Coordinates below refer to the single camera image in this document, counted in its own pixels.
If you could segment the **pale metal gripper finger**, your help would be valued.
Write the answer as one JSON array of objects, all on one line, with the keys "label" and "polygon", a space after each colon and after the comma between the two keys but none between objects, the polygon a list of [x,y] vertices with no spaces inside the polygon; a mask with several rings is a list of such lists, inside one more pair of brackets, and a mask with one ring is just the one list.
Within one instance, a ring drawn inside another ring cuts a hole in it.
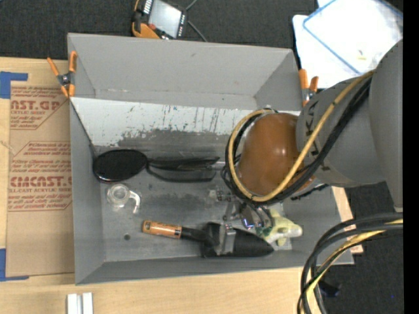
[{"label": "pale metal gripper finger", "polygon": [[221,227],[221,252],[223,254],[234,251],[236,230],[231,224],[223,224]]},{"label": "pale metal gripper finger", "polygon": [[227,208],[228,206],[236,207],[239,204],[237,196],[231,191],[215,189],[209,192],[209,202],[215,208]]}]

